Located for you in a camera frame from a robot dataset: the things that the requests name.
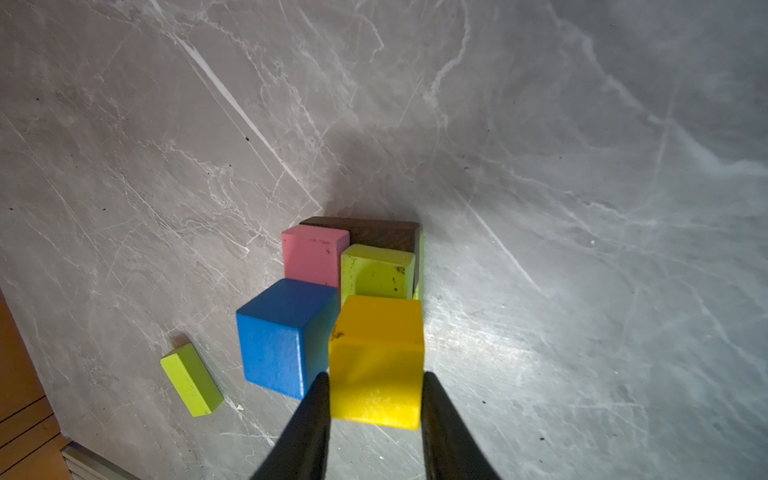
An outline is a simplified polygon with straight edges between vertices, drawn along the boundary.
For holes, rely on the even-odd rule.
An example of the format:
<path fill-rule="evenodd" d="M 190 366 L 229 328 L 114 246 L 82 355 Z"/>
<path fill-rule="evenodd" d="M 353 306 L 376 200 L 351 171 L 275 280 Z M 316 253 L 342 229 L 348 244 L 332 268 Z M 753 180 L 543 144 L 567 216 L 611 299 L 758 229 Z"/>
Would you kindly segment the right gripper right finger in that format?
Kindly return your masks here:
<path fill-rule="evenodd" d="M 430 371 L 423 379 L 421 431 L 427 479 L 500 479 Z"/>

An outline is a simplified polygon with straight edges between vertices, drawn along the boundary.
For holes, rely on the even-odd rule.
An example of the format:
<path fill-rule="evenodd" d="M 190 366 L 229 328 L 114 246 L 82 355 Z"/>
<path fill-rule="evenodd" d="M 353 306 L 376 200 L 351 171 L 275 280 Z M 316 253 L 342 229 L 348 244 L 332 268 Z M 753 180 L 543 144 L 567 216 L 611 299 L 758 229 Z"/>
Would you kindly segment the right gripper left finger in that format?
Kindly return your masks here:
<path fill-rule="evenodd" d="M 326 475 L 331 429 L 330 384 L 320 373 L 276 444 L 251 476 L 257 479 L 317 479 Z"/>

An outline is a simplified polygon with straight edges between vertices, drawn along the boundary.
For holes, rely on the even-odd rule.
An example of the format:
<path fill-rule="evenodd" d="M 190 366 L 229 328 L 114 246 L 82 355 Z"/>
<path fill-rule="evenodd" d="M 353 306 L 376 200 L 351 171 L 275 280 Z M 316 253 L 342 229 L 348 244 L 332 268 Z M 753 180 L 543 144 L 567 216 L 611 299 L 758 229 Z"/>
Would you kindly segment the yellow cube block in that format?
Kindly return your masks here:
<path fill-rule="evenodd" d="M 349 296 L 329 340 L 331 417 L 417 430 L 424 360 L 420 301 Z"/>

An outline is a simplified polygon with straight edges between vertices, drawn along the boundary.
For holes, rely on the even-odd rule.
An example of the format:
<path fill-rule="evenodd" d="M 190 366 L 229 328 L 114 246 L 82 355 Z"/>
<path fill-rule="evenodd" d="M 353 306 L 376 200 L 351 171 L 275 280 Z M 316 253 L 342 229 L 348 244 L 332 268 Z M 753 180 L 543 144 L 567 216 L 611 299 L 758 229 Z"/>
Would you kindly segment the blue wood block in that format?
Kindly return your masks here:
<path fill-rule="evenodd" d="M 339 290 L 281 279 L 236 311 L 244 377 L 302 399 L 329 368 L 329 337 L 339 315 Z"/>

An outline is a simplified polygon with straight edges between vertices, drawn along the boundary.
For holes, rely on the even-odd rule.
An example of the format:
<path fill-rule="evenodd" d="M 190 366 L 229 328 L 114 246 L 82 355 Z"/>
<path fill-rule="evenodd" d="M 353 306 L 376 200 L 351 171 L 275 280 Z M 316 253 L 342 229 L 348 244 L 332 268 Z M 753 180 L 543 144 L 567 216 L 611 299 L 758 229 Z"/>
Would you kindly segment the green block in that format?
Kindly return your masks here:
<path fill-rule="evenodd" d="M 424 247 L 425 247 L 425 238 L 424 238 L 424 231 L 419 231 L 418 236 L 418 245 L 417 245 L 417 255 L 416 255 L 416 278 L 414 280 L 414 291 L 413 291 L 413 299 L 421 301 L 423 299 L 423 290 L 424 290 L 424 261 L 425 261 L 425 254 L 424 254 Z"/>
<path fill-rule="evenodd" d="M 412 299 L 415 254 L 353 244 L 341 255 L 341 305 L 351 295 Z"/>
<path fill-rule="evenodd" d="M 213 413 L 224 401 L 192 343 L 186 343 L 162 357 L 160 365 L 193 417 Z"/>

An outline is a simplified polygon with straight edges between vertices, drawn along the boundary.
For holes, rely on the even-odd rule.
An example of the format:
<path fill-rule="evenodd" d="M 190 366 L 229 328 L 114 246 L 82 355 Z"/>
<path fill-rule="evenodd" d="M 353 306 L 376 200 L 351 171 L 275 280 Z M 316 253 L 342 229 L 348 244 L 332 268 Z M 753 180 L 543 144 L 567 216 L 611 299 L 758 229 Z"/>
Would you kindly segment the pink wood block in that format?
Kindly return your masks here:
<path fill-rule="evenodd" d="M 340 287 L 341 254 L 350 246 L 346 230 L 297 225 L 281 234 L 288 279 Z"/>

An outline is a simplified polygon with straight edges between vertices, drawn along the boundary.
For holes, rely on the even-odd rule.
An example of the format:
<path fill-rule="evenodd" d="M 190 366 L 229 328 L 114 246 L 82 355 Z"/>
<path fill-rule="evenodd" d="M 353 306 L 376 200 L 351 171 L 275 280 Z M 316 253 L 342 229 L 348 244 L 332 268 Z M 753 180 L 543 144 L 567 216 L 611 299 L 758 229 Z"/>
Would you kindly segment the dark brown wood block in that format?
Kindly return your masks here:
<path fill-rule="evenodd" d="M 417 254 L 421 225 L 411 221 L 314 216 L 300 225 L 348 231 L 351 244 L 363 244 Z"/>

